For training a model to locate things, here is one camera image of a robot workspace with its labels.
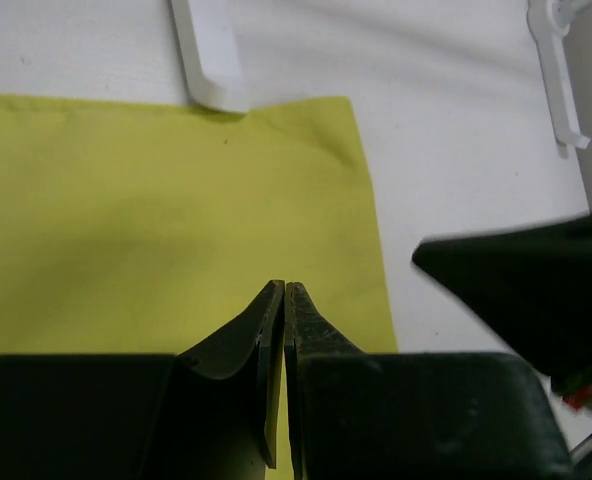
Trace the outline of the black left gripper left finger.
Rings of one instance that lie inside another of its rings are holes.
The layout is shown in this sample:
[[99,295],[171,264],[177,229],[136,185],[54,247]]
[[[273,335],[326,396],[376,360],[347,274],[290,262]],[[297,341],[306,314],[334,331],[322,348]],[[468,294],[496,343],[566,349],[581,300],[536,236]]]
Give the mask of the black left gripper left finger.
[[271,280],[234,319],[176,357],[190,468],[276,466],[283,331],[284,282]]

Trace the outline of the yellow trousers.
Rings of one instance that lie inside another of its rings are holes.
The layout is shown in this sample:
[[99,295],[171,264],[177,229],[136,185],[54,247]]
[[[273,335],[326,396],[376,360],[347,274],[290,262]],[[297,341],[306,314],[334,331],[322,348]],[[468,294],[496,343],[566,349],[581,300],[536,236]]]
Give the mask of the yellow trousers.
[[236,117],[0,95],[0,353],[179,352],[272,278],[395,349],[347,98]]

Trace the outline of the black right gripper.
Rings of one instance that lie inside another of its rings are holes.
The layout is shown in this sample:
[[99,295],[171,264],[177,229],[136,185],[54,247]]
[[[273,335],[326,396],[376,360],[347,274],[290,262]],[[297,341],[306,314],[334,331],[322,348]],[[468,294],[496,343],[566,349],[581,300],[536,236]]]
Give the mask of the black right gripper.
[[421,242],[413,264],[550,377],[592,369],[592,213]]

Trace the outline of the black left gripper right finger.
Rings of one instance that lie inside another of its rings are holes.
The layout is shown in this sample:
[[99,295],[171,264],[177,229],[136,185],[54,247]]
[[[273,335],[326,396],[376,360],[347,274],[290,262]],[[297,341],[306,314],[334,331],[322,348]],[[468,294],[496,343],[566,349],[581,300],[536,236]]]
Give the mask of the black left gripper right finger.
[[302,414],[298,366],[310,355],[354,355],[363,351],[317,310],[305,286],[290,282],[284,296],[284,359],[291,463],[295,479],[304,478]]

